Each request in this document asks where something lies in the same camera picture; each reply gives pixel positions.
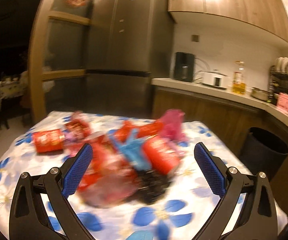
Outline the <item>wooden lower cabinets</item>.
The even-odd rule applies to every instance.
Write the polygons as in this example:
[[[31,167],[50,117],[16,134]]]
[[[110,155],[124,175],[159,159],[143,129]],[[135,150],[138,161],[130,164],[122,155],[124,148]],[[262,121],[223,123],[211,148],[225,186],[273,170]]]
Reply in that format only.
[[[186,121],[205,124],[245,164],[247,161],[241,153],[252,127],[273,133],[288,147],[288,121],[281,121],[260,108],[200,93],[155,86],[152,117],[158,118],[168,109],[180,109],[185,113]],[[288,215],[288,156],[270,184],[277,204]]]

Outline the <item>red plastic bag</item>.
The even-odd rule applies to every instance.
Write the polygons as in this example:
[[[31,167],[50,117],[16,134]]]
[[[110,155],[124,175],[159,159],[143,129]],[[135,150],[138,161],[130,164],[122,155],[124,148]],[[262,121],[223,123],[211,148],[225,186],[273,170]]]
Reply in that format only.
[[[131,121],[124,121],[120,129],[114,132],[114,137],[120,142],[126,142],[128,136],[135,129],[137,130],[136,138],[143,138],[152,135],[157,135],[162,131],[164,124],[160,120],[155,120],[149,124],[136,126]]]

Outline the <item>wooden upper cabinets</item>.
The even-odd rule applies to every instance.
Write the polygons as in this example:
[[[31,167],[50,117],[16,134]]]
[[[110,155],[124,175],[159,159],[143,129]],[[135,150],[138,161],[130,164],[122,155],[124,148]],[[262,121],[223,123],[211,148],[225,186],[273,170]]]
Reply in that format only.
[[[273,35],[288,46],[288,14],[282,0],[169,0],[168,10],[177,23],[209,23],[256,36]]]

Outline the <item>wooden cabinets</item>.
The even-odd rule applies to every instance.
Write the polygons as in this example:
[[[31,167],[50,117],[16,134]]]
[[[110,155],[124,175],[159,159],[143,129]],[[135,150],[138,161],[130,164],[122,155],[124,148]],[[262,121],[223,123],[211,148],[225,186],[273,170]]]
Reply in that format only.
[[[209,23],[256,36],[273,35],[288,46],[288,14],[282,0],[169,0],[168,10],[177,23]]]
[[[158,118],[168,109],[180,109],[185,113],[186,121],[205,124],[245,164],[247,161],[241,153],[252,127],[273,133],[288,147],[288,121],[281,121],[260,108],[200,93],[155,86],[152,117]],[[277,204],[288,215],[288,156],[270,184]]]

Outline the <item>black trash bin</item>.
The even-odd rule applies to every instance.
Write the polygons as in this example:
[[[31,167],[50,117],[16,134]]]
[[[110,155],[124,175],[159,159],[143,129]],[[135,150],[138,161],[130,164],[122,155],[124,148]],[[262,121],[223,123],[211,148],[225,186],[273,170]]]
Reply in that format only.
[[[268,180],[276,175],[288,156],[288,146],[275,134],[252,127],[240,151],[240,161],[252,174],[264,172]]]

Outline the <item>black plastic bag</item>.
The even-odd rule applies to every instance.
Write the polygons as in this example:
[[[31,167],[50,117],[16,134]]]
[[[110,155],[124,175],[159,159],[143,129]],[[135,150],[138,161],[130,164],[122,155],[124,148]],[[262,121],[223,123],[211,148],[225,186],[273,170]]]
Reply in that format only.
[[[161,199],[173,181],[172,177],[162,175],[153,169],[136,170],[136,175],[137,191],[134,193],[134,198],[147,205]]]

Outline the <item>blue floral tablecloth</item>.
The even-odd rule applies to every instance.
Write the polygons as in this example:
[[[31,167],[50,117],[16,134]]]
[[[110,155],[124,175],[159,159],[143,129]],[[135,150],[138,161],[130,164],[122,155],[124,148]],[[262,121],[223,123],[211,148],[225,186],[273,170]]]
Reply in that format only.
[[[0,231],[3,235],[9,234],[10,207],[21,173],[44,174],[73,155],[71,150],[38,154],[32,135],[53,129],[65,131],[71,118],[70,112],[51,112],[16,138],[1,156]],[[170,187],[156,203],[146,205],[133,199],[99,208],[88,205],[78,194],[68,198],[73,210],[96,239],[191,239],[220,200],[212,193],[194,159],[194,146],[198,142],[203,142],[227,166],[248,173],[245,165],[202,122],[184,122],[181,128],[185,137],[177,148],[184,157]]]

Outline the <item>dark steel refrigerator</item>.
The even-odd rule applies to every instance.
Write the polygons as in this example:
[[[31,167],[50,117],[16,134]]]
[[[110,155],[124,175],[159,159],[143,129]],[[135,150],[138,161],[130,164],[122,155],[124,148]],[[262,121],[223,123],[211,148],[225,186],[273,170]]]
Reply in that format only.
[[[168,0],[94,0],[85,59],[87,110],[148,118],[152,80],[169,76]]]

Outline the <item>red snack wrapper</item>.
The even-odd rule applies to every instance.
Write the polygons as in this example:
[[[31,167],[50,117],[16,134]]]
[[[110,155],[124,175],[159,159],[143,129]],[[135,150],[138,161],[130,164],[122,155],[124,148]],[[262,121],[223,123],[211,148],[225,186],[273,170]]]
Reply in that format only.
[[[72,113],[70,121],[64,127],[76,140],[82,140],[91,135],[91,126],[83,117],[82,112]]]

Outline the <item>clear red plastic packaging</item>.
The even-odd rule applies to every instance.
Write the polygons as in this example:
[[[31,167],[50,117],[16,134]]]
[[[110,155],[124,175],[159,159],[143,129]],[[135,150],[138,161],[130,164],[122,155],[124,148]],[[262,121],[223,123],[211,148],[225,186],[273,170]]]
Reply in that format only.
[[[84,202],[109,207],[123,202],[139,188],[137,173],[105,134],[92,136],[92,161],[76,190]]]

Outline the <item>blue disposable glove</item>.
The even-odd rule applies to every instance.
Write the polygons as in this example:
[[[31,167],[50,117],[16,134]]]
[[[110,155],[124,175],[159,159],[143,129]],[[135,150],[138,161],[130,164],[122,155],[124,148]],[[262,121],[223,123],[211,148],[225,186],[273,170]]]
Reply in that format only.
[[[138,132],[138,128],[131,129],[130,135],[124,143],[119,142],[115,138],[114,133],[109,133],[109,139],[117,150],[127,159],[130,166],[137,171],[147,171],[152,168],[152,165],[142,149],[145,139],[137,138]]]

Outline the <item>cooking oil bottle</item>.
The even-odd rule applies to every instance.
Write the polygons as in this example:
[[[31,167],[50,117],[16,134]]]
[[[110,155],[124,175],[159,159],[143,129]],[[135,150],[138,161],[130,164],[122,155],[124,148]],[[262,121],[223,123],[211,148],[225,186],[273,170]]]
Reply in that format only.
[[[235,61],[237,68],[233,73],[232,92],[245,95],[246,83],[245,83],[245,63],[244,61]]]

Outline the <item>pink plastic bag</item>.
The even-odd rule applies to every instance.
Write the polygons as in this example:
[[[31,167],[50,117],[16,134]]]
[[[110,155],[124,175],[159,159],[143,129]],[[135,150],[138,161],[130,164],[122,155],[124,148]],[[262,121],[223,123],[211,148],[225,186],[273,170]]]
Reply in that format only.
[[[171,141],[185,141],[186,135],[182,131],[184,116],[185,113],[180,109],[168,109],[159,119],[163,123],[163,128],[159,135]]]

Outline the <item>wall socket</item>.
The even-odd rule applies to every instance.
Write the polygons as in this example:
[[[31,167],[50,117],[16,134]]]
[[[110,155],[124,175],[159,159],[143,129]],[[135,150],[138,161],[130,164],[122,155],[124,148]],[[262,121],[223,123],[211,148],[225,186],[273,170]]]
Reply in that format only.
[[[192,42],[199,42],[199,35],[192,35],[191,36],[191,41]]]

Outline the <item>red paper cup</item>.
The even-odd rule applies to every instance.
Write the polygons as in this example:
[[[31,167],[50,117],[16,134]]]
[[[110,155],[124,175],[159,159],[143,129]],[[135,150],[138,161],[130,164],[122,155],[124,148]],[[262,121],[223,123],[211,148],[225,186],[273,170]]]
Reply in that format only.
[[[64,149],[64,133],[60,129],[39,131],[32,134],[38,153],[60,151]]]
[[[171,177],[180,165],[180,157],[159,135],[148,137],[143,143],[143,151],[152,167],[164,176]]]

